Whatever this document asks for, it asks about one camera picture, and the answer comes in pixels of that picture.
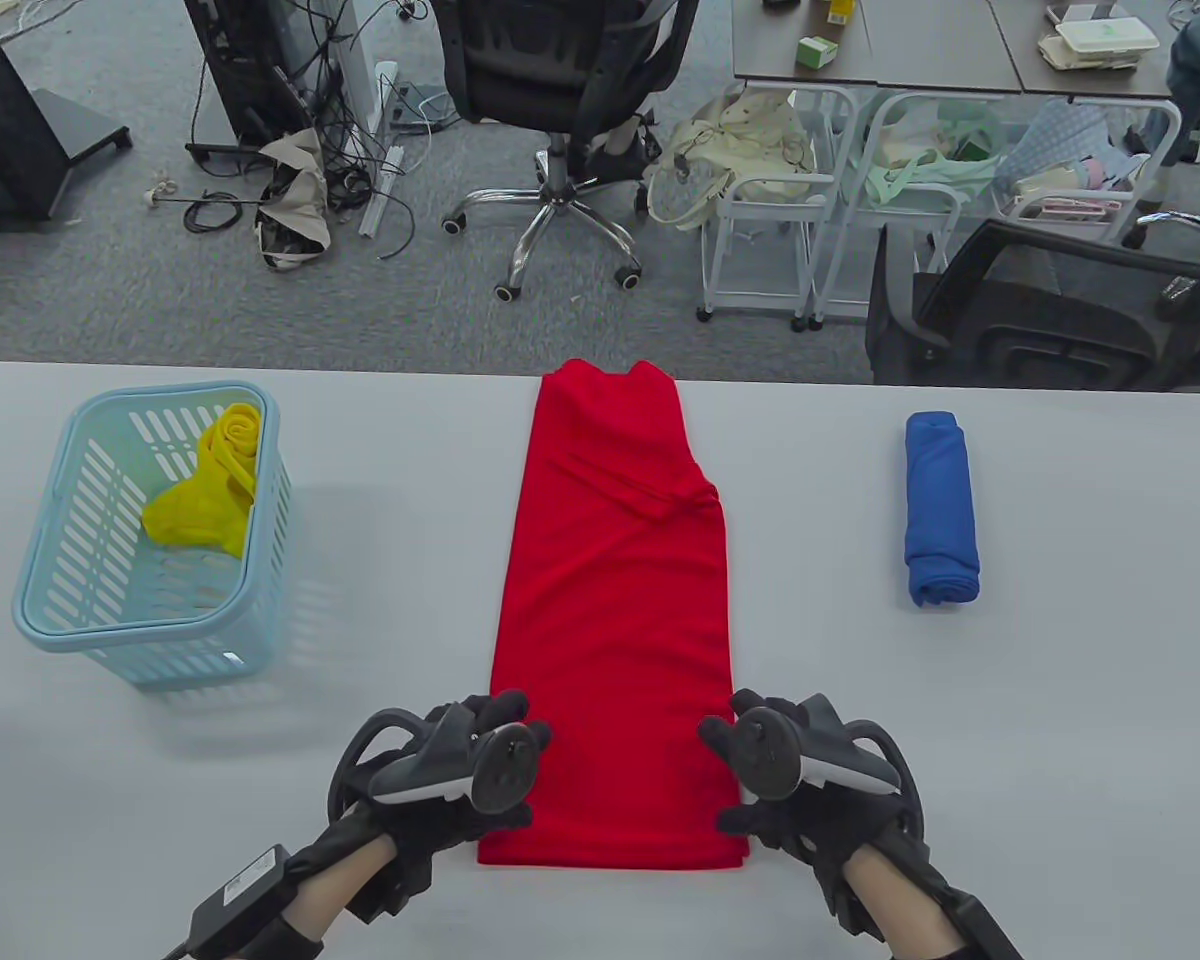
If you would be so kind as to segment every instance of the white table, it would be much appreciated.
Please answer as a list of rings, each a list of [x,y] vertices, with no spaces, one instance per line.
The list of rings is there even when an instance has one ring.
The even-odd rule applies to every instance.
[[[143,698],[38,653],[10,593],[62,419],[222,371],[0,364],[0,958],[142,960],[269,844],[322,827],[371,710],[482,689],[538,382],[239,371],[283,412],[302,509],[294,664]],[[1200,396],[682,384],[728,518],[740,684],[824,690],[902,745],[935,860],[1026,958],[1200,958]],[[906,595],[902,425],[948,408],[984,593]],[[437,862],[338,960],[872,958],[805,868],[540,872]]]

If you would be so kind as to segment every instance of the beige bag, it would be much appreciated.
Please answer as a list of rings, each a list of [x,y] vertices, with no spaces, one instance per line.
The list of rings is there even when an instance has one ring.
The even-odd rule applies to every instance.
[[[667,150],[646,173],[649,215],[682,230],[700,227],[740,180],[746,182],[737,197],[744,202],[791,204],[809,193],[806,182],[752,179],[816,173],[814,148],[788,96],[790,90],[732,90],[677,124]],[[668,192],[686,196],[667,200]]]
[[[306,128],[268,143],[258,152],[276,161],[276,173],[262,191],[253,236],[268,266],[295,270],[329,250],[332,241],[325,221],[329,184],[320,138]]]

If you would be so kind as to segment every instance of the green bag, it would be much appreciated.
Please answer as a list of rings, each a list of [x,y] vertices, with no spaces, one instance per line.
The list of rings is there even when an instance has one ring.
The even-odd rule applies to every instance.
[[[875,205],[894,202],[911,184],[946,184],[967,204],[996,178],[1007,148],[998,116],[976,101],[905,101],[883,122],[866,172]]]

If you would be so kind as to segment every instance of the folded blue towel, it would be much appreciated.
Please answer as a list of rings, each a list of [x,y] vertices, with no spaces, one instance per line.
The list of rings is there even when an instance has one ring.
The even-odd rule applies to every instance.
[[[907,420],[905,552],[916,607],[978,599],[970,451],[950,413],[912,413]]]

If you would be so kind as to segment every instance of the gray desk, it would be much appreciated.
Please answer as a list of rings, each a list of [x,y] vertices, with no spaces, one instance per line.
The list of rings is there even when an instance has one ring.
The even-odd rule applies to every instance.
[[[841,44],[822,70],[796,62],[800,37]],[[827,23],[826,0],[770,12],[733,0],[733,77],[756,82],[870,83],[908,90],[1016,94],[1018,74],[985,0],[859,0],[844,28]]]
[[[1168,100],[1164,73],[1168,49],[1176,32],[1168,24],[1168,6],[1157,0],[1121,0],[1159,37],[1158,50],[1144,56],[1134,70],[1054,70],[1040,56],[1040,37],[1052,31],[1044,17],[1048,0],[986,0],[1004,37],[1013,68],[1026,94],[1054,94],[1085,97],[1127,97],[1128,100]]]

